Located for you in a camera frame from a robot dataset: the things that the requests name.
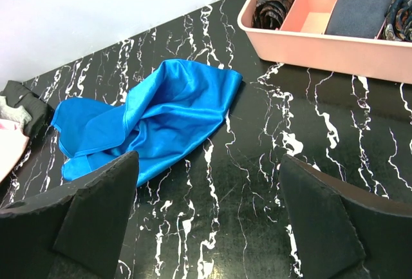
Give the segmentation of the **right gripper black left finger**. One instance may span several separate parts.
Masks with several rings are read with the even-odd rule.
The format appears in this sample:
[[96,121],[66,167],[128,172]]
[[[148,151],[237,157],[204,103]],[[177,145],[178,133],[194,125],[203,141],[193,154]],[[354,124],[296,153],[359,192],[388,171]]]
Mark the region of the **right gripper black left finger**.
[[1,208],[1,278],[114,278],[138,153]]

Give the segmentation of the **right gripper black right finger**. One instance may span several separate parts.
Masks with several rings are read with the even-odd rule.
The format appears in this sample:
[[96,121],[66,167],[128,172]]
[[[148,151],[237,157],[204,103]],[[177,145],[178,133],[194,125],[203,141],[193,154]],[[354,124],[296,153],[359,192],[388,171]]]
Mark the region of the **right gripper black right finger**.
[[411,278],[411,205],[290,155],[279,181],[305,278]]

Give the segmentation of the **blue satin napkin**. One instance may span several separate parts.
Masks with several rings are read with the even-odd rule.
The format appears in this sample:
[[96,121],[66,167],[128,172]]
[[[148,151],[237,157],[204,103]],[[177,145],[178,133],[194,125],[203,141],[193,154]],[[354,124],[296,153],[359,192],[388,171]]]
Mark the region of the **blue satin napkin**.
[[52,125],[72,181],[129,152],[138,153],[138,185],[202,144],[223,123],[242,82],[240,73],[168,59],[112,106],[73,97],[55,110]]

